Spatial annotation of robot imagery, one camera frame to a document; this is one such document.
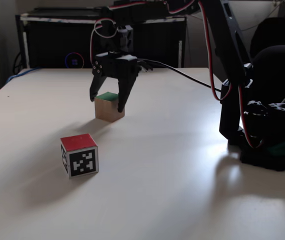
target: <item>black box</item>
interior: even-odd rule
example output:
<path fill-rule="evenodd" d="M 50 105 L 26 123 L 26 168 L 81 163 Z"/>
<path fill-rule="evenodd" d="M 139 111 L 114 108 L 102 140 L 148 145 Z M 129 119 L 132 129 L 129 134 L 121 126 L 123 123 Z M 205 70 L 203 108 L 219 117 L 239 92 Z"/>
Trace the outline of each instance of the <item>black box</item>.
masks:
<path fill-rule="evenodd" d="M 16 15 L 22 64 L 25 68 L 91 68 L 90 41 L 99 13 L 93 8 L 36 8 Z M 134 55 L 184 67 L 187 19 L 171 17 L 135 24 Z M 94 36 L 95 53 L 102 53 Z"/>

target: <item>red wire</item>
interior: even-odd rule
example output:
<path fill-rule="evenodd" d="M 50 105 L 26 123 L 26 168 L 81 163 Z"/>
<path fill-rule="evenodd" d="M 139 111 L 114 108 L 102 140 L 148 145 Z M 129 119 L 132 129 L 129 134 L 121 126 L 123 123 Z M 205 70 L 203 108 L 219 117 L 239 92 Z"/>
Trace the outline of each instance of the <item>red wire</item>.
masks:
<path fill-rule="evenodd" d="M 145 3 L 146 3 L 145 1 L 137 1 L 137 2 L 127 3 L 123 5 L 109 6 L 109 9 L 118 9 L 118 8 L 130 7 L 132 5 L 140 5 L 140 4 L 145 4 Z"/>
<path fill-rule="evenodd" d="M 241 115 L 241 121 L 242 121 L 242 126 L 243 126 L 243 130 L 244 130 L 244 135 L 245 138 L 247 140 L 247 143 L 249 144 L 249 146 L 253 149 L 259 148 L 261 145 L 263 145 L 263 140 L 260 141 L 260 143 L 257 146 L 253 146 L 253 144 L 251 143 L 251 139 L 250 136 L 247 132 L 247 127 L 246 127 L 246 122 L 245 122 L 245 114 L 244 114 L 244 107 L 243 107 L 243 93 L 242 93 L 242 86 L 239 85 L 238 86 L 238 92 L 239 92 L 239 105 L 240 105 L 240 115 Z"/>
<path fill-rule="evenodd" d="M 206 34 L 206 44 L 207 44 L 207 48 L 208 48 L 209 72 L 210 72 L 209 75 L 210 75 L 211 90 L 212 90 L 212 94 L 213 94 L 214 98 L 218 101 L 222 101 L 228 97 L 228 95 L 232 91 L 233 86 L 231 83 L 229 84 L 228 92 L 226 93 L 226 95 L 224 97 L 219 98 L 217 96 L 217 93 L 215 91 L 215 82 L 214 82 L 214 73 L 213 73 L 213 55 L 212 55 L 212 46 L 211 46 L 211 41 L 210 41 L 210 36 L 209 36 L 207 16 L 206 16 L 203 4 L 200 1 L 198 2 L 198 4 L 199 4 L 200 9 L 201 9 L 203 24 L 204 24 L 205 34 Z"/>
<path fill-rule="evenodd" d="M 186 6 L 183 6 L 183 7 L 179 8 L 179 9 L 177 9 L 177 10 L 174 10 L 174 11 L 170 11 L 170 10 L 169 10 L 169 5 L 167 4 L 168 12 L 169 12 L 170 14 L 179 13 L 179 12 L 181 12 L 182 10 L 188 8 L 191 4 L 194 3 L 194 1 L 195 1 L 195 0 L 191 0 L 190 3 L 188 3 Z"/>

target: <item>chair backrest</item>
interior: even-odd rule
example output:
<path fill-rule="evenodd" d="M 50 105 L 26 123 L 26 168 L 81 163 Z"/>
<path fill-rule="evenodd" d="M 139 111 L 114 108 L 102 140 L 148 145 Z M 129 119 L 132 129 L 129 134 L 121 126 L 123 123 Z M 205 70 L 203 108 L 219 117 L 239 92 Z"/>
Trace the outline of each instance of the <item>chair backrest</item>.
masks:
<path fill-rule="evenodd" d="M 252 37 L 250 56 L 254 59 L 262 50 L 277 45 L 285 45 L 285 18 L 267 18 L 258 25 Z"/>

